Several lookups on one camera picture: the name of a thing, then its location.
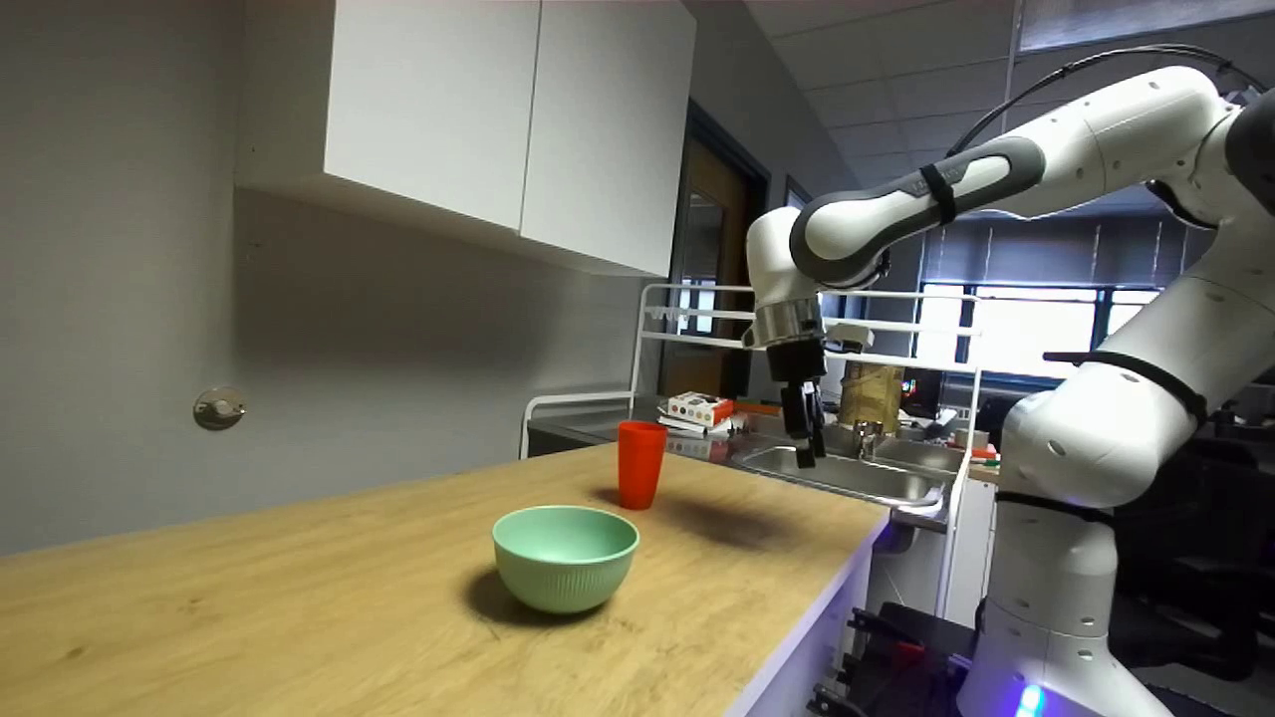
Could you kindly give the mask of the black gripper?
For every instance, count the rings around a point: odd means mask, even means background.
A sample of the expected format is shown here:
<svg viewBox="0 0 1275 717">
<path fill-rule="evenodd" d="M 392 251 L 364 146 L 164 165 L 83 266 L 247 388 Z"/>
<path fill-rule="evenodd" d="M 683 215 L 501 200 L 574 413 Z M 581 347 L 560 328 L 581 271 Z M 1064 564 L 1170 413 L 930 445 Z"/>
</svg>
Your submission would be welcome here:
<svg viewBox="0 0 1275 717">
<path fill-rule="evenodd" d="M 827 374 L 820 311 L 813 300 L 764 311 L 764 353 L 781 388 L 787 429 L 797 439 L 797 466 L 813 466 L 813 458 L 827 458 L 827 429 L 813 418 L 813 392 Z"/>
</svg>

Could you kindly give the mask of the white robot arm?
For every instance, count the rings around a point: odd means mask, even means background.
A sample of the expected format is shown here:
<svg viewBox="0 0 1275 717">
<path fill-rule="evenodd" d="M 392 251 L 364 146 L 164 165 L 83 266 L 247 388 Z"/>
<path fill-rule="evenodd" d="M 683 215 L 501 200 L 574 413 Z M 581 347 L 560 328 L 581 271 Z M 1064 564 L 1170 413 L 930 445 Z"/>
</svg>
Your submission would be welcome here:
<svg viewBox="0 0 1275 717">
<path fill-rule="evenodd" d="M 1273 105 L 1232 105 L 1184 64 L 1157 69 L 885 186 L 776 208 L 747 235 L 752 344 L 771 352 L 787 429 L 816 455 L 827 288 L 874 284 L 898 244 L 965 210 L 1038 218 L 1133 182 L 1216 244 L 1078 353 L 1060 388 L 1010 412 L 991 579 L 959 717 L 1169 717 L 1107 651 L 1112 514 L 1145 497 L 1200 424 L 1275 364 Z"/>
</svg>

